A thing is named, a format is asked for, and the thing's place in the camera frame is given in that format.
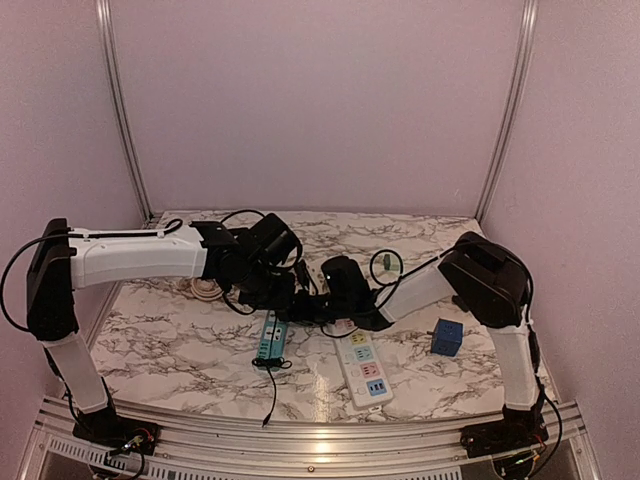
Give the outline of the teal power strip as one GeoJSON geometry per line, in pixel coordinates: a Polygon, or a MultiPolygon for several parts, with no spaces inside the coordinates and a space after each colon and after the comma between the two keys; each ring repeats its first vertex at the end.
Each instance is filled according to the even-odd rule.
{"type": "Polygon", "coordinates": [[[252,364],[259,370],[278,370],[287,365],[284,359],[288,326],[273,311],[266,314],[256,357],[252,364]]]}

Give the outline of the long white power strip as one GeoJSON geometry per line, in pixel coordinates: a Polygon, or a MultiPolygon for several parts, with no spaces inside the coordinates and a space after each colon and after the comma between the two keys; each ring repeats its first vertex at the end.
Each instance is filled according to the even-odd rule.
{"type": "Polygon", "coordinates": [[[390,403],[394,394],[371,335],[351,320],[337,320],[329,328],[340,366],[356,410],[390,403]]]}

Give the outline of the black charger with thin cable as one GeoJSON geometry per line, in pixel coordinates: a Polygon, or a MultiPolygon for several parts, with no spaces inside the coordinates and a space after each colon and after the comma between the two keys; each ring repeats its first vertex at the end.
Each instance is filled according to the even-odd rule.
{"type": "Polygon", "coordinates": [[[260,357],[256,357],[252,360],[252,365],[255,368],[258,369],[262,369],[264,371],[267,372],[270,380],[271,380],[271,384],[272,384],[272,388],[273,388],[273,396],[272,396],[272,402],[271,402],[271,407],[269,412],[267,413],[267,415],[264,417],[263,421],[262,421],[262,427],[266,428],[271,420],[271,417],[274,413],[275,407],[276,407],[276,402],[277,402],[277,394],[278,394],[278,386],[275,380],[275,376],[274,376],[274,372],[276,370],[280,371],[280,370],[288,370],[291,368],[292,366],[292,362],[289,360],[284,359],[283,357],[277,357],[277,358],[260,358],[260,357]]]}

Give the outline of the blue cube socket adapter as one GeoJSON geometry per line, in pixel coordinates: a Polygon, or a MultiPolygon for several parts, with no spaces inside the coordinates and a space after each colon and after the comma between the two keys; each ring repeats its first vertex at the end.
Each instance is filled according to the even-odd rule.
{"type": "Polygon", "coordinates": [[[455,357],[462,345],[464,326],[460,322],[439,318],[431,332],[430,352],[455,357]]]}

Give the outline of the mint green usb charger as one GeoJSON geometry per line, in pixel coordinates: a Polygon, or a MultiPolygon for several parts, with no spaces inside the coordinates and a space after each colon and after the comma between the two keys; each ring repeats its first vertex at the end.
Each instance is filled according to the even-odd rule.
{"type": "Polygon", "coordinates": [[[382,265],[385,272],[400,272],[403,269],[402,259],[389,252],[383,254],[382,265]]]}

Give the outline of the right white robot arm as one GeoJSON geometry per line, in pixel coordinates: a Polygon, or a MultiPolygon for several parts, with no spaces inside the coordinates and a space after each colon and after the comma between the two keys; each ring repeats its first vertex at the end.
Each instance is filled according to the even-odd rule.
{"type": "Polygon", "coordinates": [[[291,320],[326,325],[349,319],[362,330],[378,332],[446,297],[457,299],[487,329],[496,351],[504,388],[504,419],[496,425],[496,440],[515,448],[540,423],[546,394],[530,319],[533,279],[510,250],[468,231],[441,254],[376,289],[346,256],[330,259],[325,280],[326,294],[294,294],[291,320]]]}

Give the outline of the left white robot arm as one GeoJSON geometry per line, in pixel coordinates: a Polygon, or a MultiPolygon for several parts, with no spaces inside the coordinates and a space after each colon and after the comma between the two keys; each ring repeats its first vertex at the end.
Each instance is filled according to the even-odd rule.
{"type": "Polygon", "coordinates": [[[44,348],[78,411],[80,431],[106,445],[119,444],[127,430],[109,390],[97,373],[79,334],[74,293],[93,285],[148,278],[212,280],[253,311],[287,311],[303,247],[277,215],[253,226],[227,228],[218,221],[171,220],[162,229],[100,231],[73,229],[66,219],[51,220],[39,238],[19,251],[34,249],[27,270],[27,319],[15,329],[31,334],[44,348]]]}

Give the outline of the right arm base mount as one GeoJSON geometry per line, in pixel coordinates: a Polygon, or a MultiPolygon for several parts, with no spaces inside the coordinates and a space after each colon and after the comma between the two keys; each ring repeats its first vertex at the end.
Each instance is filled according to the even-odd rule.
{"type": "Polygon", "coordinates": [[[504,420],[469,425],[461,429],[460,444],[469,458],[501,454],[548,440],[546,425],[528,429],[504,420]]]}

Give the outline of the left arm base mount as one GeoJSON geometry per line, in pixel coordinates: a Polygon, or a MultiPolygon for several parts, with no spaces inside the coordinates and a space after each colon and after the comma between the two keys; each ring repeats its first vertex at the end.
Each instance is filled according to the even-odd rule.
{"type": "Polygon", "coordinates": [[[141,436],[142,444],[137,448],[145,456],[154,453],[160,426],[153,422],[117,416],[115,419],[88,420],[76,423],[73,436],[91,443],[124,450],[124,445],[141,436]]]}

